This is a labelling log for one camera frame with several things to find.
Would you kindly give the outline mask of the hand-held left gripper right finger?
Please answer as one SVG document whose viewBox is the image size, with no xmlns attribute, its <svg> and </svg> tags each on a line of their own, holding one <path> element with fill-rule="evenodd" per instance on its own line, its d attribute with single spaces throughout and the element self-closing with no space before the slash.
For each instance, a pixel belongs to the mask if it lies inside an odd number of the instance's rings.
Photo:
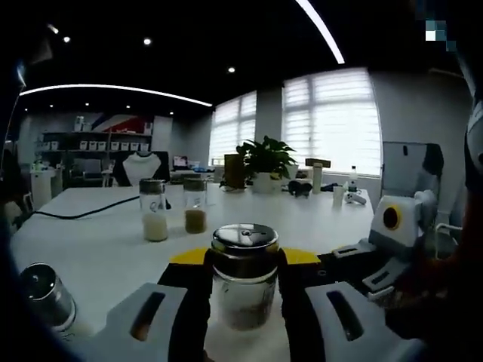
<svg viewBox="0 0 483 362">
<path fill-rule="evenodd" d="M 292 361 L 420 361 L 426 346 L 386 325 L 360 291 L 356 267 L 331 254 L 283 248 L 278 285 Z"/>
</svg>

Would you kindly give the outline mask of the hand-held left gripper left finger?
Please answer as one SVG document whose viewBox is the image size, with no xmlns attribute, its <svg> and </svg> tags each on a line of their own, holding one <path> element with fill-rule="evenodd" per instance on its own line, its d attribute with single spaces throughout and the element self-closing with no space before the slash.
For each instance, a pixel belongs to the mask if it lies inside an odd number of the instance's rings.
<svg viewBox="0 0 483 362">
<path fill-rule="evenodd" d="M 83 361 L 208 361 L 211 314 L 207 248 L 171 258 L 157 283 L 113 307 L 105 327 L 81 345 Z"/>
</svg>

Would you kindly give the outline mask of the person's right hand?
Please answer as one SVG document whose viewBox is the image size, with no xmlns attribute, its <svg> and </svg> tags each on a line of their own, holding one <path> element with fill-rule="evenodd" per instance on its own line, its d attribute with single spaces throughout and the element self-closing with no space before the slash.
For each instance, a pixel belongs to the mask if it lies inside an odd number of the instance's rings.
<svg viewBox="0 0 483 362">
<path fill-rule="evenodd" d="M 386 310 L 386 325 L 406 339 L 435 340 L 461 331 L 478 311 L 470 290 L 475 249 L 464 243 L 446 259 L 419 250 L 396 286 L 410 301 Z"/>
</svg>

